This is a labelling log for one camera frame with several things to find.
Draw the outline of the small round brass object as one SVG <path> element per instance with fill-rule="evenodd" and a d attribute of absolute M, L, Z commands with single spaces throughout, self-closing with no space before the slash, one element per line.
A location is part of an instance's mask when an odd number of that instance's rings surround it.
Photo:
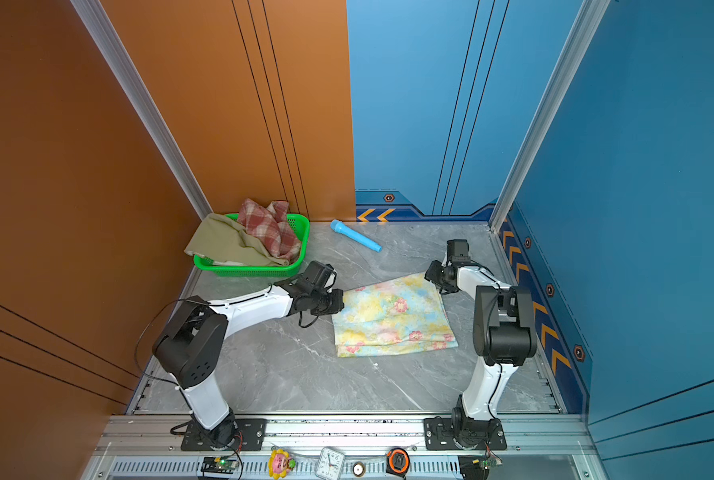
<path fill-rule="evenodd" d="M 356 478 L 362 478 L 366 473 L 366 465 L 361 461 L 356 461 L 352 465 L 352 474 Z"/>

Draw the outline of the floral pastel skirt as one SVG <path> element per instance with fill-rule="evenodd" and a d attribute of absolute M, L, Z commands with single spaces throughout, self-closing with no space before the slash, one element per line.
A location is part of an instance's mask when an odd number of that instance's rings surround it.
<path fill-rule="evenodd" d="M 456 348 L 442 295 L 422 273 L 344 293 L 332 316 L 340 358 L 397 356 Z"/>

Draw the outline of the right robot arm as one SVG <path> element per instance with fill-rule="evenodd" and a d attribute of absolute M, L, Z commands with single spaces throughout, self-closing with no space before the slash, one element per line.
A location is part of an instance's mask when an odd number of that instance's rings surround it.
<path fill-rule="evenodd" d="M 538 350 L 531 292 L 497 280 L 471 258 L 464 239 L 447 242 L 445 260 L 433 261 L 425 279 L 442 293 L 464 292 L 474 300 L 473 345 L 478 356 L 451 415 L 424 420 L 426 448 L 504 451 L 499 402 L 512 375 Z"/>

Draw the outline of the right circuit board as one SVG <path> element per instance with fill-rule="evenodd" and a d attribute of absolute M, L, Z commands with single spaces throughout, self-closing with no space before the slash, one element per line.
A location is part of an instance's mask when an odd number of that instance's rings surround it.
<path fill-rule="evenodd" d="M 463 480 L 488 480 L 493 471 L 503 465 L 497 455 L 459 456 L 458 462 Z"/>

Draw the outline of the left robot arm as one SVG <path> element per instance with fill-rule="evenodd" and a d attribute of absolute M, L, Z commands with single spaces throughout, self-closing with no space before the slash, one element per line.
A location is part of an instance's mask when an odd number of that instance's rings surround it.
<path fill-rule="evenodd" d="M 216 380 L 224 341 L 269 320 L 304 313 L 319 319 L 341 312 L 344 291 L 335 286 L 336 279 L 332 265 L 313 261 L 303 273 L 258 292 L 224 300 L 192 296 L 178 302 L 152 352 L 174 379 L 190 410 L 184 450 L 239 450 L 243 439 L 250 441 L 249 450 L 260 448 L 265 422 L 251 424 L 259 432 L 256 440 L 251 439 L 236 420 Z"/>

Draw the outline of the blue toy microphone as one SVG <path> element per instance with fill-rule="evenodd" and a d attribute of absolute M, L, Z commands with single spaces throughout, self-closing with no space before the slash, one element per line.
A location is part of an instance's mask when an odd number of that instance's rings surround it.
<path fill-rule="evenodd" d="M 376 241 L 368 238 L 367 236 L 357 232 L 356 230 L 350 228 L 347 226 L 344 222 L 334 219 L 330 223 L 331 229 L 338 234 L 341 234 L 350 240 L 353 240 L 357 242 L 358 244 L 367 247 L 368 249 L 375 251 L 375 252 L 381 252 L 382 251 L 382 246 L 379 245 Z"/>

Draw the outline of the olive green skirt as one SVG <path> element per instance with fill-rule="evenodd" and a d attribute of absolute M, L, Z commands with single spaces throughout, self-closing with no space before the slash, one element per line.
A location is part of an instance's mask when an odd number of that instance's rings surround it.
<path fill-rule="evenodd" d="M 226 215 L 209 214 L 198 226 L 185 253 L 219 266 L 283 267 L 290 263 L 273 258 L 262 242 Z"/>

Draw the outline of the yellow pink flower toy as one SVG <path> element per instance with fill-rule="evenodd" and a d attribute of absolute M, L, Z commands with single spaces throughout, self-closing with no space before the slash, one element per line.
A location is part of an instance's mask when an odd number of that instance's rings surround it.
<path fill-rule="evenodd" d="M 276 449 L 270 453 L 268 475 L 273 480 L 287 477 L 297 467 L 296 459 L 284 449 Z"/>

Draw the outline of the red plaid skirt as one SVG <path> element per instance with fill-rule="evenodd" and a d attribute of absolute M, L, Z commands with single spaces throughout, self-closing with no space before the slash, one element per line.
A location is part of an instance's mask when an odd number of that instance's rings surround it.
<path fill-rule="evenodd" d="M 272 201 L 264 207 L 247 198 L 242 203 L 238 221 L 246 231 L 260 240 L 275 259 L 291 263 L 298 260 L 302 241 L 288 223 L 289 203 Z"/>

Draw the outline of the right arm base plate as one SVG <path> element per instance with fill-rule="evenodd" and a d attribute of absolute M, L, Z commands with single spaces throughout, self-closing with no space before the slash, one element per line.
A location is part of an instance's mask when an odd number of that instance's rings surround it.
<path fill-rule="evenodd" d="M 436 416 L 425 418 L 423 427 L 426 448 L 430 451 L 505 451 L 508 448 L 506 434 L 498 418 L 453 421 L 452 418 Z"/>

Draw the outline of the green circuit board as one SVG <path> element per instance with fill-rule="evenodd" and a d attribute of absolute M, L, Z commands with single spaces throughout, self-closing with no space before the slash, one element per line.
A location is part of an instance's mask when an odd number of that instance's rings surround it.
<path fill-rule="evenodd" d="M 242 460 L 229 456 L 206 456 L 200 467 L 203 479 L 241 479 L 243 473 Z"/>

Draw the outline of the orange black tape measure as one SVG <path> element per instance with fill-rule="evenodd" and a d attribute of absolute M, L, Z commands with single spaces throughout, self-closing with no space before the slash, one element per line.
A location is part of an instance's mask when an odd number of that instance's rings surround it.
<path fill-rule="evenodd" d="M 410 456 L 403 448 L 393 448 L 386 455 L 386 472 L 405 479 L 410 470 Z"/>

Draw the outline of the green plastic basket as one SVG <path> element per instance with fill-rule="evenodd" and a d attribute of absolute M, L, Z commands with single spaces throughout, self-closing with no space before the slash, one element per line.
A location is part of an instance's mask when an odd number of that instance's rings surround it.
<path fill-rule="evenodd" d="M 274 257 L 263 241 L 247 232 L 237 214 L 210 214 L 193 234 L 185 253 L 201 270 L 226 277 L 289 277 L 299 272 L 308 247 L 310 221 L 288 214 L 287 230 L 299 241 L 292 259 Z"/>

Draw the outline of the small white clock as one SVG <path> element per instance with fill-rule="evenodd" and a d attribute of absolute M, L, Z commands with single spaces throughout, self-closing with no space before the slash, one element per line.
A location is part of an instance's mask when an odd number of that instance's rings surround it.
<path fill-rule="evenodd" d="M 330 447 L 322 449 L 315 475 L 321 480 L 339 480 L 345 464 L 346 455 Z"/>

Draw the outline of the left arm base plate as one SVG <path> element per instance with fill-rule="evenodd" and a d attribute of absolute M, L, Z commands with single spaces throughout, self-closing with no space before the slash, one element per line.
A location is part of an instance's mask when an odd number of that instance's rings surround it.
<path fill-rule="evenodd" d="M 208 430 L 196 419 L 187 427 L 181 444 L 182 451 L 255 452 L 262 449 L 267 420 L 264 418 L 228 418 L 216 428 Z"/>

